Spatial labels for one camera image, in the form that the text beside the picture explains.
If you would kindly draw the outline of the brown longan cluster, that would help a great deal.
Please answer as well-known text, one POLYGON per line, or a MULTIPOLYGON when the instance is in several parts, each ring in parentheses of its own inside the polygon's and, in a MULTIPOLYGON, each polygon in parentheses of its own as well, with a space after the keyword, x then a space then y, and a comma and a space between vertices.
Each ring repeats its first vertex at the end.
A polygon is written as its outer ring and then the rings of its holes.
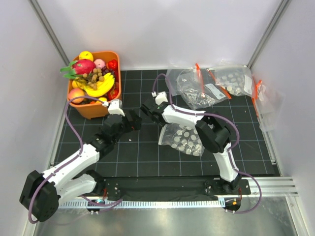
POLYGON ((101 82, 104 82, 104 76, 100 68, 94 68, 90 74, 83 74, 83 84, 97 90, 101 82))

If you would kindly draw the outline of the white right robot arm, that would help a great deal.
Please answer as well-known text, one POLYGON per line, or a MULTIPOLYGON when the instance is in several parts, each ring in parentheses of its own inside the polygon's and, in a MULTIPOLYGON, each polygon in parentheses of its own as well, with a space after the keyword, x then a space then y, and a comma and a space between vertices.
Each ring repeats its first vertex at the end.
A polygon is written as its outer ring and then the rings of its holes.
POLYGON ((169 102, 158 105, 153 99, 144 102, 140 109, 154 123, 161 126, 174 123, 195 130, 202 145, 215 157, 223 192, 232 195, 239 190, 241 174, 231 150, 232 123, 228 119, 206 111, 180 108, 169 102))

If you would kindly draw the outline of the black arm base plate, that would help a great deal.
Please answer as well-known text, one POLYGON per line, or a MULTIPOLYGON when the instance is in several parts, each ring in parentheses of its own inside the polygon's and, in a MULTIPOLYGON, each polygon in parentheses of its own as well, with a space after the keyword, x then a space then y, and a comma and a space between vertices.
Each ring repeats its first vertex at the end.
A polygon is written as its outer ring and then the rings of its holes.
POLYGON ((110 200, 174 201, 218 195, 249 195, 249 181, 241 179, 230 187, 212 176, 196 177, 107 177, 99 179, 93 195, 105 194, 110 200))

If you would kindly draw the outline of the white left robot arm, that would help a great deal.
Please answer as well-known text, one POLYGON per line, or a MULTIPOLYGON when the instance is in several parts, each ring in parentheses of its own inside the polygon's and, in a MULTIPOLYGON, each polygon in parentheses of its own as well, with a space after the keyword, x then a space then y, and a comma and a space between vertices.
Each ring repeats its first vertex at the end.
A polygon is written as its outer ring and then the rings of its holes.
POLYGON ((134 110, 124 114, 108 115, 98 132, 58 165, 28 174, 19 202, 28 210, 29 222, 35 224, 48 220, 59 205, 77 196, 90 193, 102 195, 104 184, 96 172, 76 177, 81 171, 109 154, 121 136, 140 130, 142 119, 134 110))

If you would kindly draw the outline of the clear polka dot zip bag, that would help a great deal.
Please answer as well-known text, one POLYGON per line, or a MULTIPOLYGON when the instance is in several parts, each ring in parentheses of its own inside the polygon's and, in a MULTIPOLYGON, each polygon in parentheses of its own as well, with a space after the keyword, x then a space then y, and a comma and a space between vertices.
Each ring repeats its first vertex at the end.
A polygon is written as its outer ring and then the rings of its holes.
POLYGON ((161 129, 158 144, 199 157, 202 156, 205 149, 195 129, 175 123, 166 124, 161 129))

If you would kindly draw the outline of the yellow banana bunch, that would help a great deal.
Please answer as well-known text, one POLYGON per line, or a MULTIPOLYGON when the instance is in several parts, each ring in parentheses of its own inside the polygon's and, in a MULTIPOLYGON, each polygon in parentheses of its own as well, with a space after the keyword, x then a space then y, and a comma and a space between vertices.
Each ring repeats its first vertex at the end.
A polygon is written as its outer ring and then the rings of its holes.
POLYGON ((103 76, 103 81, 96 82, 96 89, 94 87, 86 85, 83 87, 83 90, 90 97, 101 97, 105 95, 112 87, 115 85, 114 75, 111 73, 107 73, 103 76))

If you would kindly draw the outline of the orange red peach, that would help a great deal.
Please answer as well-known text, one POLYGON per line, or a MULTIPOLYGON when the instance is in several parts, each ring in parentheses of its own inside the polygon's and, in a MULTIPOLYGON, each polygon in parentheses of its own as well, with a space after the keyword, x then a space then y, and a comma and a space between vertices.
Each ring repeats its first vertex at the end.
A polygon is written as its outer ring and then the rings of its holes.
POLYGON ((84 100, 84 96, 85 93, 82 89, 74 88, 68 93, 67 98, 74 104, 80 104, 84 100))

